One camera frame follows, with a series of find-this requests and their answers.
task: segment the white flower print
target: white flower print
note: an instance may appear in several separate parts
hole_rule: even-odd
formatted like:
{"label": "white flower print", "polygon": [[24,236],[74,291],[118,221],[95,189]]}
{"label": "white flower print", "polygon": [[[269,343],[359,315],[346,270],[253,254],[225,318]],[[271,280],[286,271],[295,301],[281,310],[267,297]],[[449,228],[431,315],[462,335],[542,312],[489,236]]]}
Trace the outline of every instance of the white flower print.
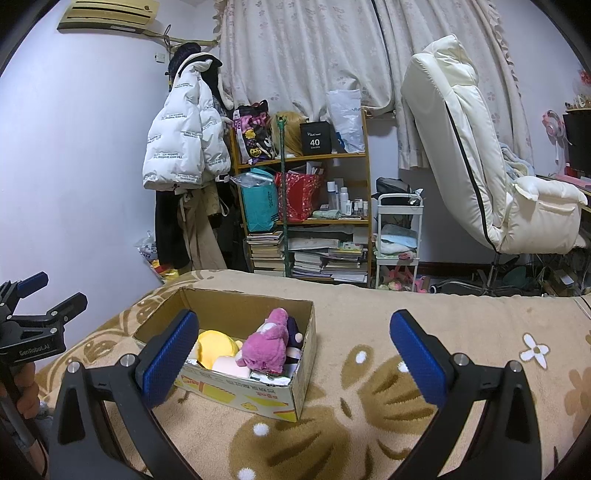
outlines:
{"label": "white flower print", "polygon": [[547,364],[544,355],[550,352],[550,348],[547,345],[538,345],[529,333],[526,333],[523,336],[523,341],[528,347],[530,347],[530,349],[519,354],[521,360],[524,362],[529,362],[531,359],[535,358],[540,367],[546,370]]}

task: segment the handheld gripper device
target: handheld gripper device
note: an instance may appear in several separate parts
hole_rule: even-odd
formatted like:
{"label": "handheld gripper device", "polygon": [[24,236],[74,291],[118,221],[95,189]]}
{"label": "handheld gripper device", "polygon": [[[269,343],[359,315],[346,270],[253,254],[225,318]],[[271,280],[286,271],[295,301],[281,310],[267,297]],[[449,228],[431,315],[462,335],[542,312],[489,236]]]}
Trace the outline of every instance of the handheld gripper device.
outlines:
{"label": "handheld gripper device", "polygon": [[[21,392],[14,383],[14,375],[26,363],[65,352],[64,325],[87,306],[86,296],[78,292],[45,315],[14,315],[20,300],[41,290],[48,282],[47,274],[40,272],[26,280],[0,285],[0,381],[8,393],[7,397],[0,397],[0,405],[27,450],[36,442],[45,445],[34,420],[24,419],[16,408]],[[1,424],[0,441],[8,450],[6,455],[23,465],[22,478],[38,477]]]}
{"label": "handheld gripper device", "polygon": [[[51,480],[201,480],[151,410],[166,399],[198,333],[197,316],[182,310],[138,355],[128,353],[111,367],[68,365],[50,437]],[[116,404],[152,476],[129,464],[106,401]]]}
{"label": "handheld gripper device", "polygon": [[[439,408],[391,480],[541,479],[538,420],[519,362],[484,367],[465,353],[452,355],[406,310],[392,315],[390,337],[426,402]],[[462,464],[439,476],[479,400],[485,408]]]}

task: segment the white gaming chair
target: white gaming chair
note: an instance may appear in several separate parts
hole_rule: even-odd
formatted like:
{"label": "white gaming chair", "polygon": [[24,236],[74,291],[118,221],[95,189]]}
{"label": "white gaming chair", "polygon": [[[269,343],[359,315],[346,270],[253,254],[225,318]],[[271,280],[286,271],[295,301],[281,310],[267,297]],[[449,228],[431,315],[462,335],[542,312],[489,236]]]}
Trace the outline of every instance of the white gaming chair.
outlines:
{"label": "white gaming chair", "polygon": [[532,176],[507,181],[478,73],[454,35],[413,57],[402,95],[445,205],[466,231],[496,252],[484,285],[451,281],[449,293],[495,294],[500,254],[566,254],[586,246],[579,224],[587,199],[577,187]]}

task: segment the hanging clothes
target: hanging clothes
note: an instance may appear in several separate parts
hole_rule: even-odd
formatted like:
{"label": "hanging clothes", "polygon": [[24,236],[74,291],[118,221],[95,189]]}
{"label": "hanging clothes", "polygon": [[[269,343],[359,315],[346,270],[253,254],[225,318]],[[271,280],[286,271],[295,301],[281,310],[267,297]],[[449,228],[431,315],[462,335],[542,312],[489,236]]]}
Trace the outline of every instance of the hanging clothes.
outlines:
{"label": "hanging clothes", "polygon": [[144,160],[144,187],[157,190],[158,257],[177,269],[226,268],[208,215],[220,213],[213,179],[230,169],[222,115],[233,104],[220,93],[222,63],[200,50],[187,43],[171,59],[173,87],[150,128]]}
{"label": "hanging clothes", "polygon": [[[202,78],[202,73],[221,64],[209,53],[194,53],[178,68],[173,89],[148,133],[145,188],[201,188],[230,171],[230,154],[223,140],[224,122]],[[222,100],[226,108],[233,107],[226,96]]]}
{"label": "hanging clothes", "polygon": [[182,226],[192,270],[226,268],[226,262],[207,218],[207,199],[204,189],[191,190],[181,195],[177,219]]}
{"label": "hanging clothes", "polygon": [[189,255],[185,248],[183,229],[177,220],[181,195],[156,192],[155,230],[156,250],[161,265],[172,265],[177,270],[185,267]]}

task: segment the human hand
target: human hand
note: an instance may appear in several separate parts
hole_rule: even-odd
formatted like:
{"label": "human hand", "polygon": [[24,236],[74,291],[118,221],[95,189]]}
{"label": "human hand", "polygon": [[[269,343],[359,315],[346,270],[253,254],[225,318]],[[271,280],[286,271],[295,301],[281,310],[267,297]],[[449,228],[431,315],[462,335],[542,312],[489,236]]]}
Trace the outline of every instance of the human hand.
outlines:
{"label": "human hand", "polygon": [[[22,389],[22,397],[17,401],[17,410],[26,419],[39,413],[39,385],[35,382],[35,363],[25,364],[14,377],[14,384]],[[0,396],[6,397],[6,388],[0,382]]]}

